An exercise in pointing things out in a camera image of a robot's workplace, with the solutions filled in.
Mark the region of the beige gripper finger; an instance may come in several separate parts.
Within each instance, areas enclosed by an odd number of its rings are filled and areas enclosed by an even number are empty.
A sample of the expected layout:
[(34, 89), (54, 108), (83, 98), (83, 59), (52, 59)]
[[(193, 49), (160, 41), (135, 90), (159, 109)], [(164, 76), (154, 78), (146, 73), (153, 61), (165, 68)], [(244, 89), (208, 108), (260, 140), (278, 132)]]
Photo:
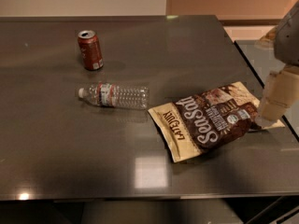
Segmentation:
[(277, 27), (273, 27), (264, 36), (255, 42), (255, 46), (259, 49), (273, 49), (276, 39)]
[(299, 99), (299, 67), (286, 64), (279, 72), (271, 71), (263, 88), (255, 122), (270, 127)]

